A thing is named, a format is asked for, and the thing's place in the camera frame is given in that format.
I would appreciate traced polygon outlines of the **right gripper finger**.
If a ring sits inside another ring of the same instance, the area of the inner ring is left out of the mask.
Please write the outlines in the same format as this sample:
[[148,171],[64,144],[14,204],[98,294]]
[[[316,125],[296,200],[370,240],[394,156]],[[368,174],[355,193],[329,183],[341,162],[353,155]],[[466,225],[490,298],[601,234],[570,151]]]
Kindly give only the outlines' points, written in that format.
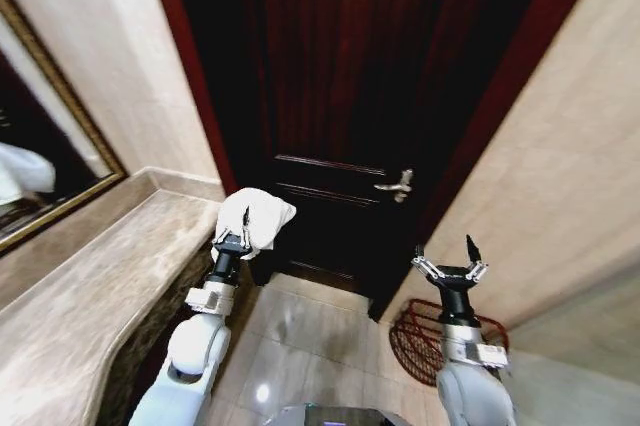
[[466,235],[466,245],[470,265],[465,278],[468,281],[478,283],[487,272],[488,264],[482,260],[480,250],[469,234]]
[[411,264],[429,281],[439,281],[445,277],[444,272],[424,256],[424,246],[421,244],[415,246]]

